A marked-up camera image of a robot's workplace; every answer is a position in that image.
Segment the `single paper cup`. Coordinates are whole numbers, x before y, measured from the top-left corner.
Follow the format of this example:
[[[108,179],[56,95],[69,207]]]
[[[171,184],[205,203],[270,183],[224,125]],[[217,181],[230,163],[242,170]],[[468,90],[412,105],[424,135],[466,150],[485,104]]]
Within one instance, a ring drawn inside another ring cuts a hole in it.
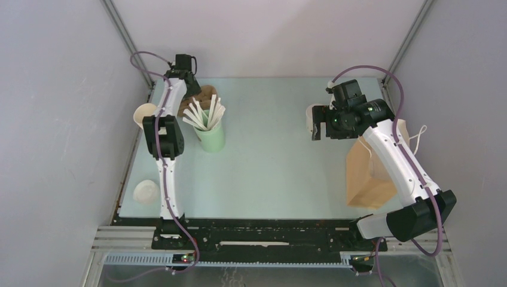
[[[317,115],[319,116],[320,123],[318,123],[318,124],[315,124],[313,121],[314,120],[313,108],[315,106],[317,106],[319,108]],[[325,115],[324,115],[325,109],[326,109],[325,105],[316,104],[316,103],[311,104],[307,107],[307,109],[306,109],[306,128],[310,133],[314,133],[315,127],[318,127],[320,132],[322,132],[323,125],[325,124]]]

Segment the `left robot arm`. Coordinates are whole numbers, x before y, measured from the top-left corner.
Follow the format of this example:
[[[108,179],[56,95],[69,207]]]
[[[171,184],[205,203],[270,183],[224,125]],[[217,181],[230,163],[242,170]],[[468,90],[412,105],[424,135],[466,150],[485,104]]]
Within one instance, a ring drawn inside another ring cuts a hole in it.
[[[160,179],[160,237],[175,249],[184,248],[191,236],[182,223],[184,212],[178,206],[175,170],[177,158],[184,152],[184,136],[178,123],[182,100],[199,90],[194,73],[189,69],[172,68],[162,76],[161,98],[152,115],[142,119],[149,153],[154,157]]]

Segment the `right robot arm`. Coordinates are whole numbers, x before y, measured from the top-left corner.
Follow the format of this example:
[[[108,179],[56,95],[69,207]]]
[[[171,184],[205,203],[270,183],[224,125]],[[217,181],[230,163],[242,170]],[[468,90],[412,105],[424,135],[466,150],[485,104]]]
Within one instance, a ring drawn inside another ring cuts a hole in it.
[[[395,115],[383,99],[367,100],[356,80],[328,83],[329,105],[312,108],[312,140],[321,131],[331,139],[364,138],[379,156],[394,183],[402,205],[399,210],[369,215],[352,222],[348,243],[365,249],[376,237],[395,237],[406,242],[441,227],[457,199],[452,190],[443,191],[424,171],[394,127]]]

